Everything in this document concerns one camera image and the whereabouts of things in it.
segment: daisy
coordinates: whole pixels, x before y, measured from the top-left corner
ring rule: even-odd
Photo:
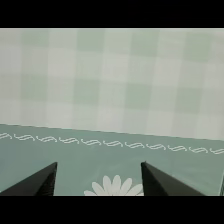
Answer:
[[[113,183],[108,176],[103,177],[103,187],[98,183],[93,182],[92,188],[95,192],[84,191],[85,196],[144,196],[142,191],[142,184],[138,184],[131,188],[132,179],[128,178],[123,184],[121,184],[121,178],[116,175],[113,179]]]

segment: white wavy line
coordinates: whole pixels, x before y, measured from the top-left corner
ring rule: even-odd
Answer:
[[[123,147],[123,144],[121,142],[119,142],[119,141],[113,141],[113,142],[108,142],[108,143],[103,141],[103,144],[105,144],[107,146],[117,146],[117,145],[120,145],[121,147]]]
[[[177,152],[177,151],[180,151],[180,150],[187,151],[187,149],[184,146],[176,146],[176,147],[170,148],[170,146],[168,145],[167,147],[168,147],[168,149],[170,149],[174,152]]]
[[[59,141],[66,143],[66,144],[72,143],[72,142],[77,142],[77,144],[79,144],[79,140],[77,140],[76,138],[68,138],[68,139],[62,140],[61,137],[59,137]]]
[[[130,145],[127,145],[127,142],[124,143],[126,146],[128,146],[129,148],[137,148],[137,147],[142,147],[142,148],[145,148],[145,146],[142,144],[142,143],[133,143],[133,144],[130,144]]]
[[[52,137],[52,136],[45,137],[45,138],[41,138],[41,139],[39,139],[39,137],[36,136],[36,138],[37,138],[39,141],[41,141],[41,142],[49,142],[49,141],[55,141],[55,142],[57,142],[57,139],[54,138],[54,137]]]
[[[212,150],[212,149],[210,149],[210,152],[212,152],[212,153],[218,155],[218,154],[224,153],[224,149],[217,149],[217,150],[215,150],[215,151]]]
[[[206,152],[206,153],[208,153],[208,150],[206,148],[191,149],[191,147],[189,147],[189,150],[191,152],[194,152],[194,153],[199,153],[199,152]]]
[[[163,148],[164,150],[166,150],[166,147],[164,145],[162,145],[162,144],[150,145],[150,146],[149,146],[149,144],[146,144],[146,146],[148,148],[150,148],[150,149],[153,149],[153,150],[155,150],[155,149],[161,149],[161,148]]]
[[[94,144],[102,145],[102,143],[99,142],[98,140],[89,140],[89,141],[84,142],[84,140],[81,139],[81,142],[84,143],[84,144],[86,144],[86,145],[94,145]]]
[[[28,139],[33,139],[33,141],[35,141],[35,138],[32,135],[23,135],[23,136],[17,137],[16,134],[14,134],[14,138],[17,138],[20,141],[24,141],[24,140],[28,140]]]
[[[10,139],[12,139],[12,136],[11,135],[9,135],[8,133],[3,133],[3,134],[0,134],[0,139],[3,139],[3,138],[10,138]]]

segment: checkered tablecloth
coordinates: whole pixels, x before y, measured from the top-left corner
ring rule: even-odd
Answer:
[[[0,29],[0,123],[224,139],[224,29]]]

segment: decorative border trim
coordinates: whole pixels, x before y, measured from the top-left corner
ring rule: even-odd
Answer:
[[[38,136],[36,137],[33,137],[32,135],[23,135],[23,136],[16,136],[16,134],[13,134],[13,136],[9,135],[8,133],[3,133],[3,134],[0,134],[0,140],[1,139],[4,139],[4,138],[10,138],[11,140],[13,138],[15,139],[18,139],[20,141],[26,141],[26,140],[30,140],[30,141],[41,141],[41,142],[49,142],[49,141],[54,141],[54,142],[62,142],[64,144],[70,144],[70,143],[76,143],[76,144],[85,144],[85,145],[106,145],[108,147],[113,147],[113,146],[120,146],[120,147],[129,147],[129,148],[149,148],[151,150],[158,150],[158,149],[161,149],[161,150],[171,150],[172,152],[178,152],[178,151],[190,151],[190,152],[193,152],[193,153],[201,153],[201,152],[204,152],[204,153],[213,153],[215,155],[218,155],[218,154],[222,154],[224,153],[224,149],[216,149],[216,150],[213,150],[212,148],[210,149],[206,149],[206,148],[203,148],[203,147],[200,147],[200,148],[195,148],[193,149],[192,147],[184,147],[184,146],[175,146],[175,147],[171,147],[170,145],[167,145],[167,146],[164,146],[162,144],[157,144],[157,145],[149,145],[149,144],[142,144],[140,142],[136,142],[136,143],[131,143],[131,144],[128,144],[127,142],[119,142],[119,141],[113,141],[113,142],[106,142],[106,141],[102,141],[100,142],[99,140],[84,140],[84,139],[76,139],[76,138],[68,138],[68,139],[62,139],[61,137],[59,137],[58,139],[56,139],[55,137],[52,137],[52,136],[48,136],[48,137],[44,137],[44,138],[40,138]]]

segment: green and white checkered pattern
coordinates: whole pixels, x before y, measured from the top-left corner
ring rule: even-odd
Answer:
[[[0,123],[224,139],[224,29],[0,29]]]

